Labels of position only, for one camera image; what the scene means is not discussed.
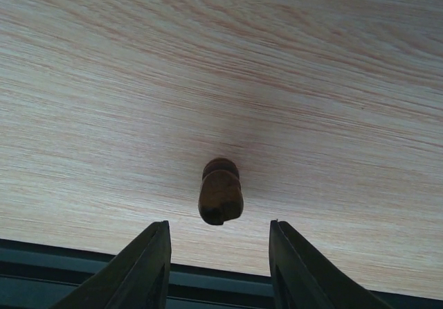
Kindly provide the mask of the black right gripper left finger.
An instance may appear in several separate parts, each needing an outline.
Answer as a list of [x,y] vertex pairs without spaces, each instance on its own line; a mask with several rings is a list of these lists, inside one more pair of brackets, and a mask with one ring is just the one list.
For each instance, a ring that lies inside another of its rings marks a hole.
[[54,308],[164,308],[172,254],[170,226],[153,222],[107,266]]

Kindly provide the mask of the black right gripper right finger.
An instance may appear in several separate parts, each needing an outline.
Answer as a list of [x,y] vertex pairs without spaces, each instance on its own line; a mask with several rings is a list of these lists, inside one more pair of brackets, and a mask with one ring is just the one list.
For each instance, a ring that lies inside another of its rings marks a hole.
[[273,220],[269,266],[276,308],[389,308],[329,261],[288,222]]

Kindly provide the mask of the dark chess piece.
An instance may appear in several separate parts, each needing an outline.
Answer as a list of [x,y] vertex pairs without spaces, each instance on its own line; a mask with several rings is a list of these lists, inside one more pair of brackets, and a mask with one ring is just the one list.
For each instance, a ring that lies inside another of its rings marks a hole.
[[244,209],[239,170],[227,158],[215,158],[204,167],[198,201],[204,222],[221,226],[238,219]]

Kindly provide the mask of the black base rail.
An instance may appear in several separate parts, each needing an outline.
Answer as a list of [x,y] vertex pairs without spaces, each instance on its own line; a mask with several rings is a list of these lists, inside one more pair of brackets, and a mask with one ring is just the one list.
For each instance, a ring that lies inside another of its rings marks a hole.
[[117,256],[1,241],[1,305],[12,308],[441,308],[366,290],[286,222],[272,222],[269,277],[171,263],[166,223]]

